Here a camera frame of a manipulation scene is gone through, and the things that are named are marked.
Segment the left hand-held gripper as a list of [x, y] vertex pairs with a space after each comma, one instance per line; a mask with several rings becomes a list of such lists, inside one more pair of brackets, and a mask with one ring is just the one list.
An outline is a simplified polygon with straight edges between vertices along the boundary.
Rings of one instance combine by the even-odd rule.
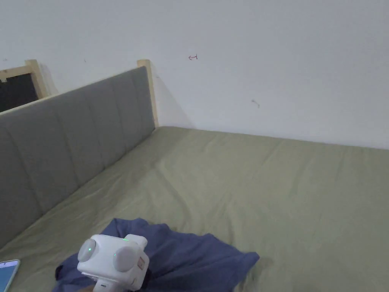
[[133, 234], [93, 235], [79, 250], [77, 270], [95, 281], [94, 292], [138, 291], [149, 267], [147, 244], [145, 237]]

